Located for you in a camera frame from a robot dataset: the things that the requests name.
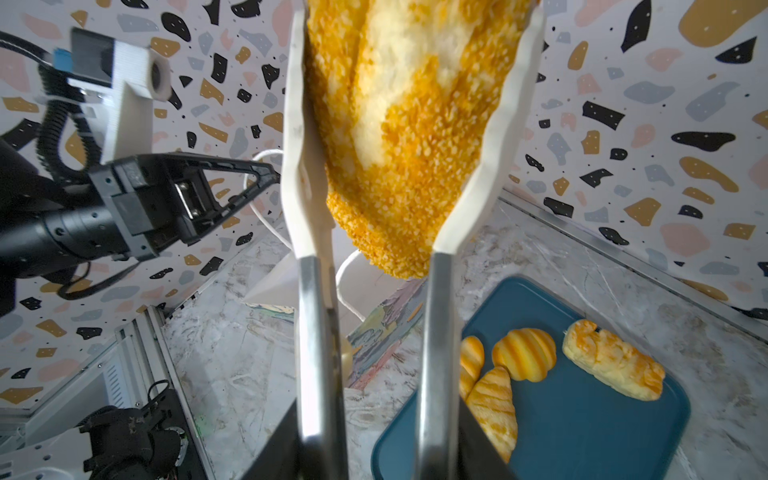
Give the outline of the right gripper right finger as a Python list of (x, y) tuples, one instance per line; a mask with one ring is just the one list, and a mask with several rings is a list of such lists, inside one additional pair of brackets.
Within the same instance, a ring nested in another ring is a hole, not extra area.
[(515, 480), (465, 403), (459, 404), (458, 478)]

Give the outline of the large seeded oval bread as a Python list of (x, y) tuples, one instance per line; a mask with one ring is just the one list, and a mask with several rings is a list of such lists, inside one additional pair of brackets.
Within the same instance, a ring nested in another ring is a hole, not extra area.
[(328, 155), (328, 208), (373, 265), (400, 279), (424, 277), (479, 161), (532, 5), (308, 8), (308, 87)]

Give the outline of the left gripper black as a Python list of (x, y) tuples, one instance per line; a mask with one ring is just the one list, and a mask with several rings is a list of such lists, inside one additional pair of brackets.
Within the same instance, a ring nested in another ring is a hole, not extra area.
[[(221, 204), (205, 172), (251, 176), (254, 182)], [(97, 166), (89, 179), (122, 235), (127, 255), (146, 261), (178, 241), (199, 242), (279, 184), (280, 174), (269, 163), (170, 152)]]

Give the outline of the white metal tongs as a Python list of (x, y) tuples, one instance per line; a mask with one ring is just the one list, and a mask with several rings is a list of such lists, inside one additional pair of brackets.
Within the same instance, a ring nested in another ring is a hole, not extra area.
[(457, 476), (454, 266), (512, 168), (545, 22), (536, 1), (304, 1), (294, 13), (281, 200), (298, 262), (305, 478), (348, 474), (335, 227), (382, 272), (427, 279), (414, 475)]

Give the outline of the rectangular pastry bread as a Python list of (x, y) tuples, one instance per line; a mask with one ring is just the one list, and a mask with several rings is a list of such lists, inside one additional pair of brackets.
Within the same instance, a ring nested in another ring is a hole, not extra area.
[(662, 395), (664, 368), (590, 320), (582, 319), (570, 325), (562, 351), (579, 368), (625, 396), (648, 402)]

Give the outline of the floral paper bag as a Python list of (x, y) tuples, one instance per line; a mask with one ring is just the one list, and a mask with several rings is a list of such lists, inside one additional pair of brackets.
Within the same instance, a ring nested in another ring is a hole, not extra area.
[[(346, 386), (362, 390), (423, 318), (425, 286), (421, 279), (393, 278), (370, 264), (346, 232), (332, 231), (338, 316), (346, 339), (342, 369)], [(287, 254), (251, 287), (243, 303), (290, 319), (298, 311), (298, 265)]]

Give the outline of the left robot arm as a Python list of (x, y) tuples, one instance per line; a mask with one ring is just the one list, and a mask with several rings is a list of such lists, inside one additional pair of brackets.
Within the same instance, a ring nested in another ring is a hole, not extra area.
[(16, 282), (43, 277), (77, 300), (114, 276), (74, 292), (75, 272), (103, 257), (154, 259), (176, 242), (214, 232), (280, 176), (268, 163), (190, 153), (142, 154), (98, 165), (85, 184), (64, 187), (1, 144), (1, 312), (16, 306)]

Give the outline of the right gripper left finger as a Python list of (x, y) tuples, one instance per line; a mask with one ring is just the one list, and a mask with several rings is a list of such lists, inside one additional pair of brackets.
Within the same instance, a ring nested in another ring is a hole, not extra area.
[(293, 402), (242, 480), (296, 480), (299, 478), (298, 415)]

